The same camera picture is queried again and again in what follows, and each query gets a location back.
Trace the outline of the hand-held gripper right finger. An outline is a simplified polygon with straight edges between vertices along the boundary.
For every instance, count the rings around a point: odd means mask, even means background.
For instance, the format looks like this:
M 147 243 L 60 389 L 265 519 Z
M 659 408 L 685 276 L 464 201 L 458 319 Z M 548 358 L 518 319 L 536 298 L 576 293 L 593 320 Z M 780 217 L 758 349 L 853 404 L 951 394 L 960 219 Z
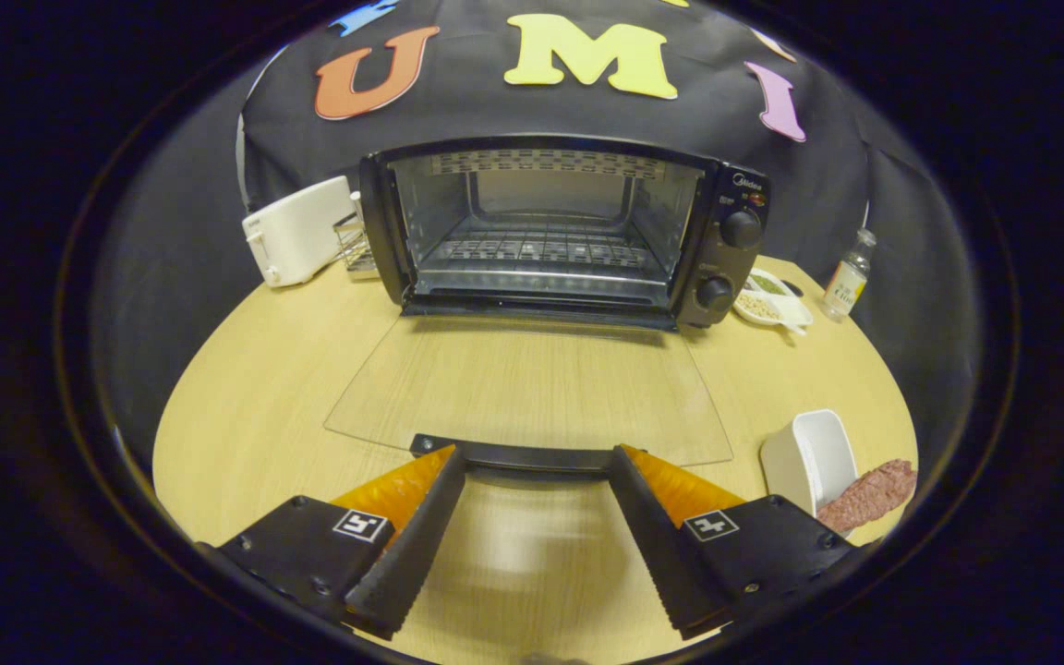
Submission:
M 745 501 L 634 447 L 612 450 L 609 482 L 684 639 L 763 630 L 835 584 L 860 556 L 780 495 Z

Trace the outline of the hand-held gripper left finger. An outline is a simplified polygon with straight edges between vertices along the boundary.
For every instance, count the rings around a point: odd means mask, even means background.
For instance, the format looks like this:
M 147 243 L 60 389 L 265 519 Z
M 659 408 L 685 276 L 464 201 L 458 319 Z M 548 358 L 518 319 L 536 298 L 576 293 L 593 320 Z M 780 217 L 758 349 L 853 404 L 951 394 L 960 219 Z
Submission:
M 204 555 L 318 622 L 389 641 L 417 601 L 466 480 L 455 445 L 337 500 L 298 495 Z

